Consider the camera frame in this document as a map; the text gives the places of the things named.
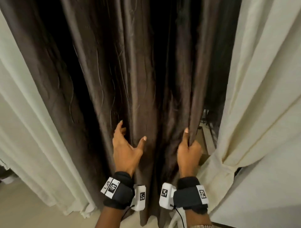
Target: hand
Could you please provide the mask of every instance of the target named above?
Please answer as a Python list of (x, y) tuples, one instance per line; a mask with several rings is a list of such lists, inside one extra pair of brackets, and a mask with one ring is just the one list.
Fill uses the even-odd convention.
[(114, 132), (113, 158), (116, 166), (116, 172), (127, 172), (132, 177), (143, 154), (143, 148), (147, 138), (144, 136), (140, 139), (137, 148), (133, 148), (124, 138), (126, 128), (122, 128), (122, 123), (123, 121), (119, 122)]
[(202, 147), (196, 140), (190, 147), (188, 147), (188, 128), (186, 128), (182, 142), (178, 147), (180, 178), (195, 176), (201, 156)]

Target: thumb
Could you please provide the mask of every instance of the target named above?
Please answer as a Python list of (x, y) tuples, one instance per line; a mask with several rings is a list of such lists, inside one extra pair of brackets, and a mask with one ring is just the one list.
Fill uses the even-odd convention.
[(184, 133), (183, 133), (183, 139), (182, 142), (185, 143), (185, 145), (188, 146), (188, 128), (185, 128)]
[(147, 140), (146, 136), (142, 137), (142, 139), (140, 139), (140, 141), (138, 143), (137, 148), (141, 149), (143, 151), (146, 140)]

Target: left hand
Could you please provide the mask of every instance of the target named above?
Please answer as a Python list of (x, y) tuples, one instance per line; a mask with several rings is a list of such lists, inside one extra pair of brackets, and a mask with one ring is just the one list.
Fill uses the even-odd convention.
[(122, 128), (122, 124), (123, 121), (120, 121), (114, 132), (113, 158), (116, 165), (116, 172), (127, 172), (132, 177), (143, 154), (143, 148), (147, 138), (144, 136), (140, 139), (138, 146), (133, 148), (124, 138), (126, 128)]

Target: white marker tag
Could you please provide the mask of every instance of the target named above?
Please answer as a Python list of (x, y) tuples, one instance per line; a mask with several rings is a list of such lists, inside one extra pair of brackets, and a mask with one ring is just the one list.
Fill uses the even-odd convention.
[(108, 190), (106, 191), (106, 196), (109, 197), (110, 199), (113, 198), (114, 193), (116, 192), (116, 189), (118, 185), (120, 184), (120, 181), (113, 179), (110, 186), (108, 187)]
[(205, 188), (203, 185), (197, 185), (197, 190), (199, 192), (202, 204), (209, 204), (209, 200), (207, 198), (207, 194), (205, 192)]
[(105, 185), (103, 186), (103, 188), (101, 189), (101, 193), (105, 194), (107, 191), (107, 188), (110, 186), (111, 182), (112, 182), (113, 178), (109, 177), (109, 179), (107, 180), (107, 182), (105, 183)]

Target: forearm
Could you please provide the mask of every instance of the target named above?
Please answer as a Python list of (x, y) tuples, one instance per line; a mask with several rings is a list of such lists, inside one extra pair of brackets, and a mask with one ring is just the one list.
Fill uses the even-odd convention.
[(193, 210), (186, 210), (185, 214), (187, 227), (197, 225), (212, 225), (209, 215), (207, 213), (202, 215), (195, 213)]
[(104, 207), (95, 228), (119, 228), (123, 210)]

